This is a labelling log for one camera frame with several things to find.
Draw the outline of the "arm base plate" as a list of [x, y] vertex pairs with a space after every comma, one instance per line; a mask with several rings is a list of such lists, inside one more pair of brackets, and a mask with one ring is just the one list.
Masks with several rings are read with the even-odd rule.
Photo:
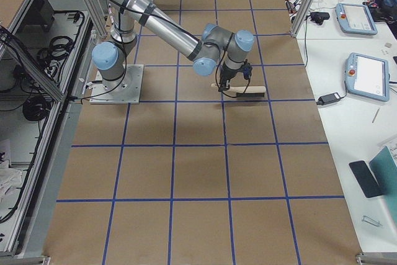
[[89, 102], [91, 104], [138, 104], [140, 101], [141, 84], [143, 79], [144, 65], [127, 65], [127, 73], [122, 83], [113, 91], [118, 81], [113, 84], [105, 81], [105, 84], [93, 85]]

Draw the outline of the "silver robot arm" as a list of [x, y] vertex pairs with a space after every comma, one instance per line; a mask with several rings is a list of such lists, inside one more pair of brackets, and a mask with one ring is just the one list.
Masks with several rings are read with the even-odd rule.
[[193, 69], [201, 76], [209, 76], [220, 67], [218, 90], [231, 89], [230, 81], [242, 73], [249, 81], [252, 67], [247, 60], [254, 45], [248, 30], [231, 32], [215, 24], [207, 24], [201, 38], [197, 38], [169, 18], [150, 0], [108, 0], [116, 13], [112, 36], [125, 40], [139, 23], [192, 61]]

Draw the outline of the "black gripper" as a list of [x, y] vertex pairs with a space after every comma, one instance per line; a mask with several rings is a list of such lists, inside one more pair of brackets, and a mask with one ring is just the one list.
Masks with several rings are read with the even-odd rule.
[[229, 89], [230, 81], [238, 74], [242, 73], [244, 79], [248, 82], [246, 86], [250, 85], [251, 76], [252, 76], [252, 66], [251, 64], [245, 60], [243, 64], [238, 69], [231, 69], [226, 65], [225, 62], [221, 65], [220, 71], [220, 81], [217, 83], [217, 86], [220, 87], [222, 91]]

